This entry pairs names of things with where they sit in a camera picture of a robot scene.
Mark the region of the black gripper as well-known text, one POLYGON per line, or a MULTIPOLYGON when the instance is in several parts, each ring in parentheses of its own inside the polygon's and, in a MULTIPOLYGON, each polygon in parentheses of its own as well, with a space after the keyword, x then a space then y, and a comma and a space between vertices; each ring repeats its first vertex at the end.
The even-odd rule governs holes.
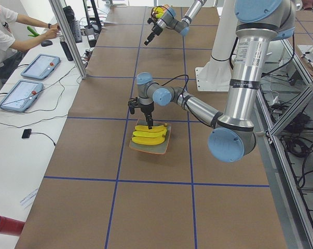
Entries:
POLYGON ((152 112, 154 111, 154 103, 148 105, 140 103, 139 108, 146 118, 148 129, 151 130, 153 128, 152 112))
POLYGON ((164 28, 163 22, 155 22, 152 28, 152 32, 146 38, 144 45, 147 46, 155 38, 155 35, 159 36, 162 33, 163 28, 164 28))

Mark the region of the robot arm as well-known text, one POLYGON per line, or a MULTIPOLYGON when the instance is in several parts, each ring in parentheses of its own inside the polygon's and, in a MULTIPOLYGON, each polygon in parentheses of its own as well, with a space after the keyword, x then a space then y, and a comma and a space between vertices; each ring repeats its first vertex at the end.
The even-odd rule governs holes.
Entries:
POLYGON ((175 30, 181 36, 185 37, 189 31, 192 20, 205 3, 206 1, 201 0, 194 1, 181 20, 176 18, 176 12, 173 7, 167 4, 153 7, 150 17, 147 20, 147 23, 152 23, 153 27, 144 44, 147 46, 154 37, 159 36, 164 29, 175 30))
POLYGON ((147 72, 137 76, 139 95, 128 102, 130 112, 134 113, 139 108, 145 115, 147 125, 152 127, 155 105, 177 103, 212 128, 208 146, 215 158, 223 162, 240 160, 254 149, 256 143, 251 113, 269 43, 293 35, 295 12, 293 1, 235 2, 239 43, 223 112, 183 88, 159 85, 147 72))

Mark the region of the person hand on mouse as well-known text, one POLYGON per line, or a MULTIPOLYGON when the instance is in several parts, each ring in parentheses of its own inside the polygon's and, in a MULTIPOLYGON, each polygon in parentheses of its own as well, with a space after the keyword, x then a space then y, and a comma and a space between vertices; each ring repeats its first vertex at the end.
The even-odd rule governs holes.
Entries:
POLYGON ((56 27, 48 29, 44 34, 40 35, 43 39, 54 39, 58 35, 58 29, 56 27))

